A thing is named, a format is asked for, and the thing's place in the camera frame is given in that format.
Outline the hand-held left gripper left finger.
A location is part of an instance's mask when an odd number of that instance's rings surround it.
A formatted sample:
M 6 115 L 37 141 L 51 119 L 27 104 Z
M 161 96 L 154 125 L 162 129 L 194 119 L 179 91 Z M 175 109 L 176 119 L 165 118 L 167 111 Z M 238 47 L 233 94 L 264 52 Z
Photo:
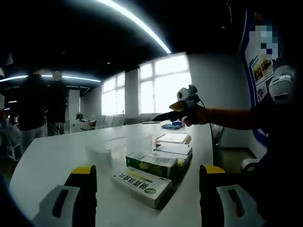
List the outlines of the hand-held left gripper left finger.
M 97 207 L 96 166 L 74 169 L 63 185 L 54 187 L 40 202 L 33 219 L 36 227 L 94 227 Z

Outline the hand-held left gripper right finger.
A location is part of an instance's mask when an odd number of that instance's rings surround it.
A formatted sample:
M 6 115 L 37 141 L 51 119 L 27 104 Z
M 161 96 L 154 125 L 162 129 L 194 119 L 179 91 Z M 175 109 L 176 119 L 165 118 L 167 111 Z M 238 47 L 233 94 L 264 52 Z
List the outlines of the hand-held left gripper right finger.
M 227 174 L 218 166 L 199 169 L 201 226 L 260 227 L 264 219 L 240 174 Z

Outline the person's right hand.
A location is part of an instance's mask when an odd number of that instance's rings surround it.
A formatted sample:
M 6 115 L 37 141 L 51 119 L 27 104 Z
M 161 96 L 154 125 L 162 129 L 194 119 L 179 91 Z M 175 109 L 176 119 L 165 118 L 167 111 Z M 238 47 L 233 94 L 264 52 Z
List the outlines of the person's right hand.
M 207 108 L 198 106 L 194 110 L 189 110 L 183 121 L 188 127 L 192 125 L 204 125 L 209 123 L 208 114 L 209 111 Z

